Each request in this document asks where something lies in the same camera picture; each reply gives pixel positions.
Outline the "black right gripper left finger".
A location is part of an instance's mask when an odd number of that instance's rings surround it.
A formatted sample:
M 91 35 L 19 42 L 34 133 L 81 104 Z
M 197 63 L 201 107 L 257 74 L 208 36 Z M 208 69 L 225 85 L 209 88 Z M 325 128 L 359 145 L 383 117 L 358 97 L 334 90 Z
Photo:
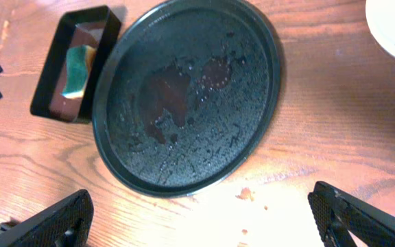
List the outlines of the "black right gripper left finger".
M 89 192 L 81 189 L 23 222 L 0 224 L 0 246 L 85 246 L 94 216 Z

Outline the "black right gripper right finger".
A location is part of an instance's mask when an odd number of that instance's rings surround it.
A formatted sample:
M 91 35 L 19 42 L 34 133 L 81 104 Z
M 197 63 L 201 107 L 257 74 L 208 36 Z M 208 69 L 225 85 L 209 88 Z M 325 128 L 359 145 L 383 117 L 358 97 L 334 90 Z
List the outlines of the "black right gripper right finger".
M 395 217 L 326 182 L 317 181 L 308 201 L 324 246 L 395 246 Z

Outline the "green yellow sponge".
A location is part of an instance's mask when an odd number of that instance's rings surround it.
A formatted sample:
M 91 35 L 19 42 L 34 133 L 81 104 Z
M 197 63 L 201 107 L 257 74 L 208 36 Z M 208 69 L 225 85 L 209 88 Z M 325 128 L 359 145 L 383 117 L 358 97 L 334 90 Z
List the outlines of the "green yellow sponge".
M 67 83 L 61 95 L 67 99 L 81 98 L 93 68 L 97 50 L 90 45 L 72 47 L 67 51 Z

